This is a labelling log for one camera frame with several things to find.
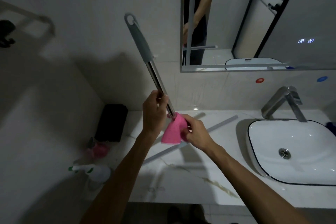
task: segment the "white vessel sink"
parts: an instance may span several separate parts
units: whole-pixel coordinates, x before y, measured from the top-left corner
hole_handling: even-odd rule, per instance
[[[265,177],[336,186],[336,137],[320,123],[258,120],[249,125],[246,143],[254,167]]]

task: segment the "countertop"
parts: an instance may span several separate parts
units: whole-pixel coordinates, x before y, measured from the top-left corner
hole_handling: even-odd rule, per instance
[[[321,124],[329,121],[319,110],[303,110],[308,120]],[[234,115],[238,119],[226,124],[210,136],[249,171],[275,190],[295,207],[336,208],[336,186],[290,185],[261,176],[252,166],[247,153],[245,137],[248,125],[262,119],[257,111],[179,111],[204,122],[206,128],[216,125]],[[278,110],[275,119],[295,119],[290,110]],[[119,143],[111,143],[109,154],[97,161],[115,169],[134,144],[142,129],[142,112],[129,112]],[[171,145],[161,144],[161,132],[151,147],[147,158]],[[243,201],[219,168],[202,151],[191,144],[175,150],[141,167],[129,201],[184,204],[244,205]]]

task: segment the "black box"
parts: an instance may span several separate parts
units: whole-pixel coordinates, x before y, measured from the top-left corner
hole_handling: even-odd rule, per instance
[[[124,105],[106,105],[100,116],[95,139],[99,142],[120,142],[127,113]]]

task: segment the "hand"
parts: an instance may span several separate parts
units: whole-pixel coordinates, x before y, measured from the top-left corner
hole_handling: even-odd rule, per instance
[[[194,32],[194,29],[197,27],[197,25],[198,25],[198,22],[194,21],[194,28],[192,29],[192,32]],[[188,29],[189,29],[189,22],[183,25],[183,45],[187,44]]]
[[[215,142],[210,137],[207,129],[204,127],[203,122],[196,120],[187,114],[182,114],[182,116],[191,125],[191,132],[187,128],[182,131],[188,142],[201,151],[206,151],[209,149]]]
[[[145,134],[154,137],[154,140],[158,137],[160,131],[165,124],[166,107],[169,100],[169,97],[167,95],[163,95],[161,99],[157,99],[158,95],[158,90],[153,90],[142,105],[142,131]]]

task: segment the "sink drain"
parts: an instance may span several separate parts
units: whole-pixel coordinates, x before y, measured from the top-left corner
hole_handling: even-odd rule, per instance
[[[287,150],[285,148],[280,148],[279,149],[279,155],[281,156],[281,158],[284,158],[284,159],[290,159],[291,158],[291,153],[289,152],[289,150]]]

